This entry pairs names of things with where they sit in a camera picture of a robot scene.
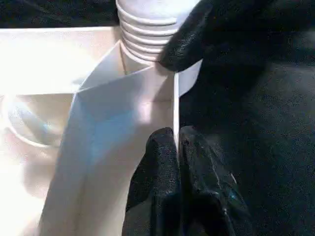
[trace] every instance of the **black fabric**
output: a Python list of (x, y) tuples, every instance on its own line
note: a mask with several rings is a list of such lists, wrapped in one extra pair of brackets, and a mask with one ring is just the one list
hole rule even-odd
[(115, 26), (115, 0), (2, 0), (0, 28)]
[(148, 139), (146, 153), (131, 179), (123, 235), (181, 235), (180, 206), (180, 175), (173, 131), (164, 128)]
[(240, 47), (281, 45), (314, 23), (314, 10), (312, 0), (202, 0), (159, 61), (172, 71), (182, 71), (202, 58), (213, 60)]
[(250, 214), (232, 173), (203, 135), (191, 126), (183, 127), (180, 147), (185, 230), (190, 235), (254, 235)]
[(315, 235), (314, 29), (207, 52), (180, 99), (181, 127), (229, 166), (259, 236)]

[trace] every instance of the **white plastic container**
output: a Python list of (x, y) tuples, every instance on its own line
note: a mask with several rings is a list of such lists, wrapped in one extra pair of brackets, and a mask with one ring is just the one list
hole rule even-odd
[[(0, 31), (0, 49), (4, 52), (0, 61), (13, 74), (6, 68), (0, 73), (20, 83), (18, 87), (10, 84), (9, 94), (74, 94), (38, 235), (119, 235), (129, 181), (144, 154), (147, 138), (155, 130), (169, 126), (177, 142), (179, 96), (193, 86), (201, 62), (174, 74), (130, 53), (116, 33), (115, 28)], [(72, 67), (64, 71), (65, 66), (59, 62), (64, 63), (67, 49), (67, 63)], [(25, 53), (22, 59), (20, 52)], [(86, 57), (93, 58), (92, 62), (81, 64)], [(45, 61), (56, 63), (46, 65)], [(38, 63), (45, 70), (34, 71)], [(28, 70), (22, 73), (18, 71), (21, 68)], [(16, 76), (22, 74), (27, 75), (25, 80), (17, 80)], [(18, 147), (5, 145), (12, 147), (12, 155), (16, 155), (14, 150)], [(29, 149), (42, 155), (41, 148), (34, 151), (34, 146), (22, 142), (19, 145), (23, 146), (19, 150), (22, 157), (28, 155)], [(8, 168), (4, 171), (3, 178), (15, 176)], [(24, 167), (18, 171), (23, 175)], [(23, 186), (21, 179), (16, 191)], [(15, 198), (26, 206), (31, 202), (25, 194)], [(41, 210), (43, 199), (37, 201), (36, 208), (20, 208), (13, 218), (6, 218), (8, 212), (3, 211), (3, 218), (7, 219), (4, 224), (19, 221), (21, 227), (28, 228), (27, 216), (32, 222), (38, 221), (33, 217)], [(6, 209), (15, 212), (14, 206)], [(26, 235), (23, 229), (19, 230), (22, 232), (16, 232)], [(14, 235), (10, 234), (10, 227), (0, 232)]]

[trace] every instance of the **black glove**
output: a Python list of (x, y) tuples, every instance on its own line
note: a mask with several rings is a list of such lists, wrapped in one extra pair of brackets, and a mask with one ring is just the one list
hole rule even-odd
[(180, 139), (179, 168), (172, 130), (150, 136), (131, 179), (123, 235), (252, 236), (231, 173), (192, 127)]
[(182, 71), (244, 47), (237, 60), (248, 53), (249, 62), (268, 57), (314, 23), (314, 10), (312, 0), (201, 0), (163, 49), (160, 63)]
[(124, 236), (181, 235), (181, 189), (171, 128), (154, 132), (129, 188)]

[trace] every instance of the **gloved hand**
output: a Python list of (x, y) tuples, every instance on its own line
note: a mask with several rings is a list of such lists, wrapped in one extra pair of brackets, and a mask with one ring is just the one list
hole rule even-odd
[(129, 188), (123, 235), (251, 236), (235, 179), (192, 127), (154, 132)]
[(163, 49), (160, 63), (182, 71), (240, 49), (236, 60), (269, 57), (314, 21), (312, 0), (201, 0)]

